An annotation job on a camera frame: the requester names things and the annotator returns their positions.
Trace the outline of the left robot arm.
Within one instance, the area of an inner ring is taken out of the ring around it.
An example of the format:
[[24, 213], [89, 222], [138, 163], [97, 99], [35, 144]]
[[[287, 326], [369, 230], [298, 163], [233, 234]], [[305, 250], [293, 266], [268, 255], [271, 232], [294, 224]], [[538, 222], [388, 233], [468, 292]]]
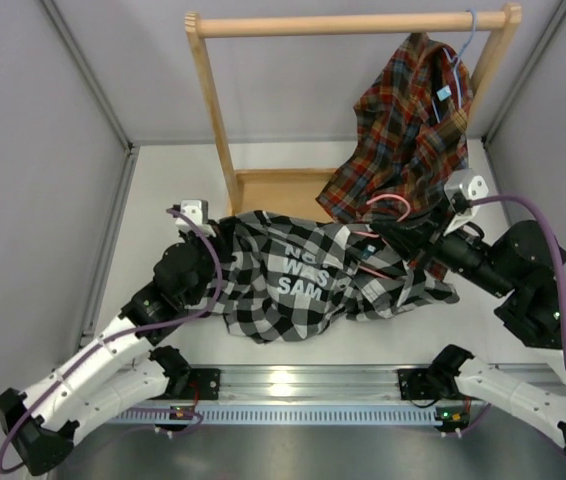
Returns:
[[189, 386], [188, 362], [162, 341], [178, 327], [211, 314], [231, 249], [218, 228], [191, 231], [170, 246], [152, 280], [102, 332], [42, 380], [0, 394], [0, 473], [13, 448], [33, 476], [62, 464], [92, 431], [134, 405]]

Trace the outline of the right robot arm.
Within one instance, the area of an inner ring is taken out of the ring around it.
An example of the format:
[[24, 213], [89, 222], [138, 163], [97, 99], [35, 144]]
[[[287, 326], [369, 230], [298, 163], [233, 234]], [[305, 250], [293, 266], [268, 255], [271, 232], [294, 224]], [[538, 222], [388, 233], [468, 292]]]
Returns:
[[[551, 253], [533, 220], [515, 224], [494, 245], [456, 230], [440, 239], [433, 251], [448, 269], [505, 299], [495, 316], [566, 387], [566, 314], [559, 306]], [[437, 398], [483, 400], [533, 427], [566, 455], [566, 396], [518, 380], [456, 345], [446, 346], [423, 378]]]

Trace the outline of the black white checked shirt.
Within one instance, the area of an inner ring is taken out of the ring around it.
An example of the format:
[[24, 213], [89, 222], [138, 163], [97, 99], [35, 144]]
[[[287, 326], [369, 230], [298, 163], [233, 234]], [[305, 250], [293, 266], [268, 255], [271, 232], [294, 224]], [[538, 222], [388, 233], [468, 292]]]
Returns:
[[389, 320], [459, 300], [453, 285], [409, 267], [366, 225], [257, 210], [225, 218], [218, 229], [229, 259], [194, 306], [210, 304], [230, 334], [259, 344], [300, 342], [341, 319]]

